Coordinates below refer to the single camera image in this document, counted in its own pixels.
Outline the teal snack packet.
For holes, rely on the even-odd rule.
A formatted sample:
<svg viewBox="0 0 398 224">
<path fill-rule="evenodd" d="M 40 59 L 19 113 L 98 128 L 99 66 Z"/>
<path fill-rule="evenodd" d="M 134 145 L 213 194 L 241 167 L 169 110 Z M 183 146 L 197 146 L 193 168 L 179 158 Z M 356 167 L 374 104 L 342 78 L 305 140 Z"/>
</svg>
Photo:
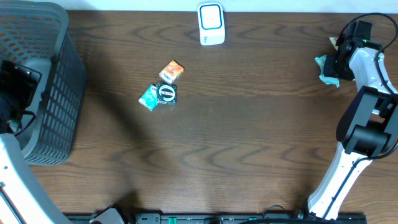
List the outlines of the teal snack packet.
<svg viewBox="0 0 398 224">
<path fill-rule="evenodd" d="M 325 66 L 325 62 L 326 62 L 326 55 L 323 55 L 321 57 L 315 57 L 315 62 L 320 67 L 319 79 L 326 85 L 334 85 L 337 88 L 339 88 L 340 87 L 339 79 L 333 78 L 333 77 L 326 77 L 325 74 L 324 74 L 324 66 Z"/>
</svg>

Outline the yellow snack bag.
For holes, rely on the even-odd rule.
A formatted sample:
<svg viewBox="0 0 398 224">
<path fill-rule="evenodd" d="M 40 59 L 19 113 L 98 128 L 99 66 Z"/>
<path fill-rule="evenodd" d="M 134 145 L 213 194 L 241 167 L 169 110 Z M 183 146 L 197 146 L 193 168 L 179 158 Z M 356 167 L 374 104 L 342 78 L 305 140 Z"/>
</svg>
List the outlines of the yellow snack bag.
<svg viewBox="0 0 398 224">
<path fill-rule="evenodd" d="M 329 40 L 330 40 L 332 46 L 335 48 L 335 50 L 338 50 L 338 46 L 337 46 L 338 38 L 337 37 L 330 37 Z"/>
</svg>

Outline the orange small box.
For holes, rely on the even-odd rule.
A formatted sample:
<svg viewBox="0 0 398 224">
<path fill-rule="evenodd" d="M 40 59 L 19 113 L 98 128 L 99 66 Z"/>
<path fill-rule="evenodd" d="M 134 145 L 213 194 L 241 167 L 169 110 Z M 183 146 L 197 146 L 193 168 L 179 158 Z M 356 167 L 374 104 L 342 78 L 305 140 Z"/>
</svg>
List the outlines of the orange small box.
<svg viewBox="0 0 398 224">
<path fill-rule="evenodd" d="M 159 73 L 159 77 L 168 84 L 174 81 L 184 72 L 184 67 L 175 60 L 168 63 Z"/>
</svg>

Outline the black round-logo packet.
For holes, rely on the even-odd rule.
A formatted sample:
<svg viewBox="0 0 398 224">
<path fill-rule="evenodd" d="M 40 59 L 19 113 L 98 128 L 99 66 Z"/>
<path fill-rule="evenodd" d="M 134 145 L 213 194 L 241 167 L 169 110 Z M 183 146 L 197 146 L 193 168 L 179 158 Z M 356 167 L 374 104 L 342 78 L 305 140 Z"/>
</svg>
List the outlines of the black round-logo packet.
<svg viewBox="0 0 398 224">
<path fill-rule="evenodd" d="M 175 105 L 177 101 L 177 87 L 165 83 L 156 86 L 157 103 L 163 105 Z"/>
</svg>

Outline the teal small box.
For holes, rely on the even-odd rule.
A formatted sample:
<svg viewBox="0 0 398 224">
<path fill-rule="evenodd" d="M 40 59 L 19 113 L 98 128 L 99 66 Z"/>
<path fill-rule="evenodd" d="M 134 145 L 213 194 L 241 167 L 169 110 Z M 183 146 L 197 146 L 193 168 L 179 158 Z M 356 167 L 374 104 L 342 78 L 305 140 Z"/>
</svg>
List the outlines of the teal small box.
<svg viewBox="0 0 398 224">
<path fill-rule="evenodd" d="M 139 98 L 139 103 L 149 111 L 153 111 L 158 105 L 156 89 L 155 85 L 150 85 L 145 93 Z"/>
</svg>

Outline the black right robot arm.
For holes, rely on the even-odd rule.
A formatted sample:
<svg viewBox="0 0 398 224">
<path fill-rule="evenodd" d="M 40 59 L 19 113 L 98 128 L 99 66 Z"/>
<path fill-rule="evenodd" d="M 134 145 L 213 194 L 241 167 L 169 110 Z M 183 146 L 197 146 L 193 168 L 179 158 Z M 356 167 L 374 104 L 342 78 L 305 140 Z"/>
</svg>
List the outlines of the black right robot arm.
<svg viewBox="0 0 398 224">
<path fill-rule="evenodd" d="M 372 161 L 397 149 L 397 90 L 384 66 L 385 46 L 371 40 L 372 23 L 361 16 L 333 39 L 336 54 L 317 58 L 320 79 L 354 81 L 357 95 L 336 128 L 336 153 L 300 218 L 335 221 L 343 200 Z"/>
</svg>

